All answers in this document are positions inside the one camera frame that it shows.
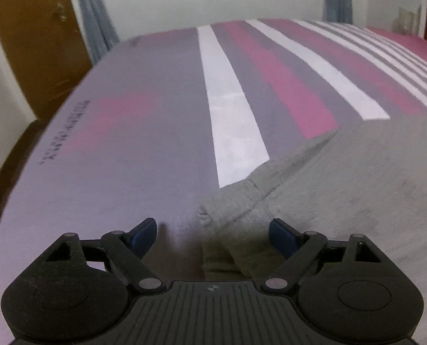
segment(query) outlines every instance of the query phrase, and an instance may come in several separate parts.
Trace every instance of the brown wooden door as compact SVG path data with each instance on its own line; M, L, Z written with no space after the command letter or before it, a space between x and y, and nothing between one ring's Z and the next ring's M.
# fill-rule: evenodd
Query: brown wooden door
M71 0L0 0L0 39L40 119L50 119L91 68Z

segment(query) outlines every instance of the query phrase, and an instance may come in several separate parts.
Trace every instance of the bed sheet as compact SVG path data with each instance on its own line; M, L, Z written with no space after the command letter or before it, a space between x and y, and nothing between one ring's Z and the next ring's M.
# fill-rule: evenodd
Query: bed sheet
M249 20L117 45L49 124L0 222L4 289L64 232L159 224L145 263L202 278L210 193L358 120L427 116L427 62L354 26ZM0 345L12 335L0 311Z

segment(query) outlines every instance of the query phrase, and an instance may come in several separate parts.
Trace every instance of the round joint pin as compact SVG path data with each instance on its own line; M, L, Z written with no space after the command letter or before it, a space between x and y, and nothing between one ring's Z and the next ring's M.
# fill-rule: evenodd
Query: round joint pin
M284 289L287 286L287 282L284 279L272 277L265 281L265 285L270 289Z
M157 289L162 285L162 283L159 279L148 277L146 279L140 280L138 285L140 285L142 289Z

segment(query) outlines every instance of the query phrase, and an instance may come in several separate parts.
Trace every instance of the brown floor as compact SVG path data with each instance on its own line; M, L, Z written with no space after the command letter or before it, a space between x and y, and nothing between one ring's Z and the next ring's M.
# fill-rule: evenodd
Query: brown floor
M35 147L46 123L36 120L23 132L14 148L9 153L0 171L0 217L6 201L16 184L22 168Z

